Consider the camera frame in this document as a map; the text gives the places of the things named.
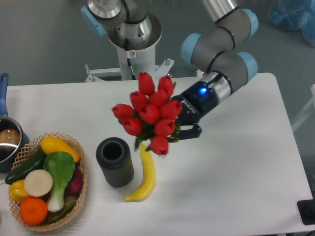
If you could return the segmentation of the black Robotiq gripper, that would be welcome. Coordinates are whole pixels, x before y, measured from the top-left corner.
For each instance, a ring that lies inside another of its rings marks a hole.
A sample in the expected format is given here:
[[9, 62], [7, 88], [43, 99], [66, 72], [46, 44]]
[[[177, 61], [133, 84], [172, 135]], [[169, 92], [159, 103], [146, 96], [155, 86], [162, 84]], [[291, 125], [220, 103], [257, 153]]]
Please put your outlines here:
[[193, 125], [190, 129], [177, 132], [180, 140], [198, 138], [202, 129], [197, 123], [218, 105], [217, 93], [206, 82], [196, 82], [181, 94], [173, 96], [172, 100], [179, 101], [183, 106], [177, 118], [179, 124]]

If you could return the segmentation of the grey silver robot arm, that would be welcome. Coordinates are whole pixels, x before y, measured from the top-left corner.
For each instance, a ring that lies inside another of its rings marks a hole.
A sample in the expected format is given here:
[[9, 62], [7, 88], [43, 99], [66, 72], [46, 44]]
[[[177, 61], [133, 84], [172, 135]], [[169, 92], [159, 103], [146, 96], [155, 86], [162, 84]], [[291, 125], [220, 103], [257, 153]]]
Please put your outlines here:
[[[208, 36], [190, 34], [181, 46], [183, 59], [205, 74], [175, 96], [183, 105], [178, 123], [190, 126], [189, 130], [175, 132], [181, 140], [199, 137], [200, 119], [257, 73], [257, 63], [250, 54], [229, 54], [256, 32], [256, 15], [248, 9], [240, 9], [233, 0], [205, 0], [203, 5], [216, 29]], [[95, 34], [107, 35], [116, 47], [123, 80], [134, 80], [139, 72], [148, 72], [154, 77], [164, 75], [155, 60], [161, 24], [148, 12], [146, 1], [87, 0], [81, 8], [81, 16]]]

